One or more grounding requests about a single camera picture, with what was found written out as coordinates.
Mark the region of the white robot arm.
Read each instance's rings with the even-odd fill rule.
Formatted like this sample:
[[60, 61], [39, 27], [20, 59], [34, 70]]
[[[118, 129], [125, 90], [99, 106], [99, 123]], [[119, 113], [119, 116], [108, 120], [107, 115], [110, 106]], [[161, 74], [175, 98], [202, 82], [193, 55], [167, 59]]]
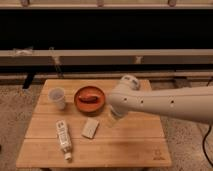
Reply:
[[145, 112], [213, 125], [213, 86], [141, 91], [133, 75], [124, 75], [107, 95], [114, 118]]

